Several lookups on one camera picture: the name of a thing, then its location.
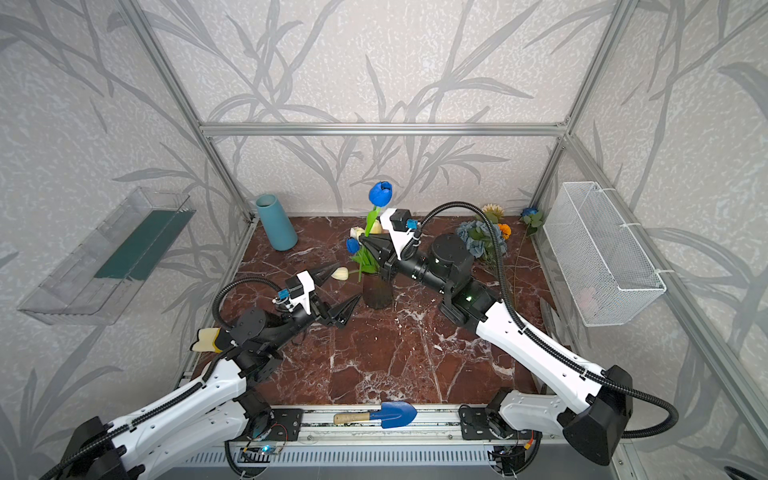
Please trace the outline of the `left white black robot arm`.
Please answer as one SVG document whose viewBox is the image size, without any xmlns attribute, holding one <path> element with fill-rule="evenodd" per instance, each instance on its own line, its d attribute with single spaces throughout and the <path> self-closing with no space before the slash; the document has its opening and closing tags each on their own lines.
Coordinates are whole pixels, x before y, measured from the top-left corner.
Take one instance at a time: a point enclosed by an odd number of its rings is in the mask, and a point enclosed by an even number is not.
<svg viewBox="0 0 768 480">
<path fill-rule="evenodd" d="M 282 348 L 314 323 L 343 327 L 360 301 L 354 295 L 332 306 L 317 292 L 327 280 L 348 272 L 332 262 L 302 271 L 279 286 L 262 276 L 246 276 L 214 297 L 213 328 L 199 330 L 192 348 L 214 358 L 189 383 L 161 399 L 109 423 L 93 417 L 73 432 L 64 455 L 46 479 L 154 479 L 218 442 L 248 428 L 268 427 L 272 409 L 254 391 L 278 369 Z M 221 304 L 237 286 L 258 283 L 275 292 L 274 311 L 252 307 L 232 323 Z"/>
</svg>

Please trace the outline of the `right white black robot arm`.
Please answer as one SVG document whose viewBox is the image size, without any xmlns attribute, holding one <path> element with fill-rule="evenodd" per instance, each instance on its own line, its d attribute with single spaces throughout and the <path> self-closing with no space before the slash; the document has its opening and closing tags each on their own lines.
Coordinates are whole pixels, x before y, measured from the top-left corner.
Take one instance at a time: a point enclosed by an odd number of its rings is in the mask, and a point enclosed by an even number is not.
<svg viewBox="0 0 768 480">
<path fill-rule="evenodd" d="M 500 393 L 487 406 L 499 431 L 555 434 L 584 458 L 610 463 L 623 439 L 641 439 L 671 430 L 679 413 L 670 402 L 634 389 L 619 366 L 604 369 L 568 350 L 525 320 L 513 307 L 505 275 L 493 291 L 472 275 L 472 257 L 453 234 L 437 237 L 429 251 L 419 249 L 424 223 L 407 209 L 375 204 L 360 236 L 381 275 L 403 275 L 442 296 L 440 312 L 521 363 L 551 394 Z"/>
</svg>

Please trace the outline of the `blue tulip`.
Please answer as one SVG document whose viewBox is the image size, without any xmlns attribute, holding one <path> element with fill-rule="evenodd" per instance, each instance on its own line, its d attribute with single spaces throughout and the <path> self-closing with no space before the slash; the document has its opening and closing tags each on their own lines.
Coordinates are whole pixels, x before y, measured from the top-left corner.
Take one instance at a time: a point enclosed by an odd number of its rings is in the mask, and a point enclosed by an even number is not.
<svg viewBox="0 0 768 480">
<path fill-rule="evenodd" d="M 345 246 L 348 253 L 352 256 L 356 255 L 361 249 L 361 244 L 354 237 L 348 238 L 345 242 Z"/>
<path fill-rule="evenodd" d="M 392 185 L 388 181 L 380 181 L 376 183 L 369 191 L 368 197 L 373 205 L 373 209 L 367 214 L 364 233 L 358 237 L 360 249 L 355 254 L 355 258 L 360 267 L 359 276 L 362 276 L 363 274 L 375 274 L 378 272 L 378 263 L 373 258 L 372 253 L 362 244 L 362 238 L 367 238 L 373 233 L 374 225 L 383 209 L 390 203 L 392 195 Z"/>
</svg>

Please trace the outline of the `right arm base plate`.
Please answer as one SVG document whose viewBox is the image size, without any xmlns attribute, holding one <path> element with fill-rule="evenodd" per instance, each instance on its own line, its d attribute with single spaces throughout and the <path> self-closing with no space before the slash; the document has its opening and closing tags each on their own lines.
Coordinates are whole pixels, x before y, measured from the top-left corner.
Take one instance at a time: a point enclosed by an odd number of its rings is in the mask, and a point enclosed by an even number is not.
<svg viewBox="0 0 768 480">
<path fill-rule="evenodd" d="M 531 430 L 515 430 L 491 409 L 462 404 L 458 408 L 461 435 L 464 440 L 500 440 L 535 444 L 540 434 Z"/>
</svg>

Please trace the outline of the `dark red glass vase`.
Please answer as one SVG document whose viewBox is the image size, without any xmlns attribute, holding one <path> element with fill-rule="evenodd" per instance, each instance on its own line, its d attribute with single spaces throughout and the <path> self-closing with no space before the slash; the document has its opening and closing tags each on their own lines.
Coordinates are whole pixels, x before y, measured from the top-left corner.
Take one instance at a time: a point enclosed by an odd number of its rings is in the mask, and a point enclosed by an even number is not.
<svg viewBox="0 0 768 480">
<path fill-rule="evenodd" d="M 362 284 L 362 298 L 369 308 L 383 310 L 392 305 L 393 286 L 389 280 L 377 274 L 364 274 Z"/>
</svg>

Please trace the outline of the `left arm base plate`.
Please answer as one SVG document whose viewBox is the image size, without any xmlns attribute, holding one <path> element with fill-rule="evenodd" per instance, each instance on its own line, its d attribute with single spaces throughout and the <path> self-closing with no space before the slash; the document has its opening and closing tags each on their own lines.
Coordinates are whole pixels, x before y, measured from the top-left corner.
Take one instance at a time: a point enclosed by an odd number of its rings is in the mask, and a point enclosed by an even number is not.
<svg viewBox="0 0 768 480">
<path fill-rule="evenodd" d="M 298 440 L 304 410 L 277 408 L 250 420 L 244 435 L 256 441 L 295 442 Z"/>
</svg>

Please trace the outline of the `pale yellow tulip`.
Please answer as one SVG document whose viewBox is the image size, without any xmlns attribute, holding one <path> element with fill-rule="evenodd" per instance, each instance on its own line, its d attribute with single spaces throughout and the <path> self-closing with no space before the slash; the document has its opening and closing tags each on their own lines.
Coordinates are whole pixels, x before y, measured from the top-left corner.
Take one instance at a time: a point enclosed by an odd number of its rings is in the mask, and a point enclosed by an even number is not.
<svg viewBox="0 0 768 480">
<path fill-rule="evenodd" d="M 338 281 L 348 281 L 351 276 L 358 275 L 359 270 L 349 270 L 347 267 L 339 267 L 332 273 L 332 278 Z"/>
</svg>

